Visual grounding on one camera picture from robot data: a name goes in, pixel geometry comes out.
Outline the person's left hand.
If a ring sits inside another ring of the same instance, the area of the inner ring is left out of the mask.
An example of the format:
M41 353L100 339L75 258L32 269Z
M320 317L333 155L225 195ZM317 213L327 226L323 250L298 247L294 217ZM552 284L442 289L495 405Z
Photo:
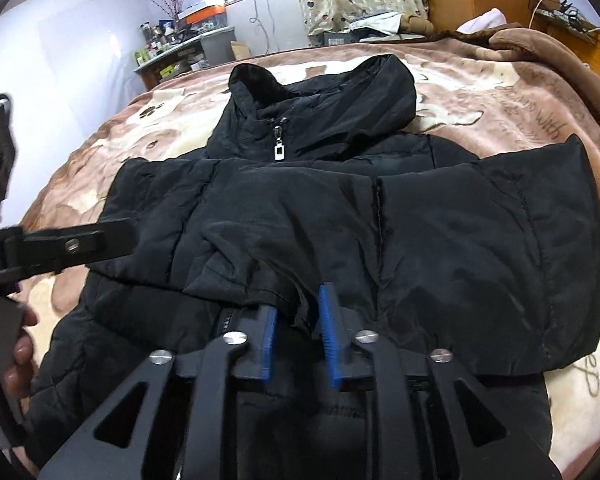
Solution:
M12 350L14 364L3 374L4 387L10 396L22 400L30 396L33 378L36 375L34 343L27 331L38 324L38 316L29 306L22 306L22 323Z

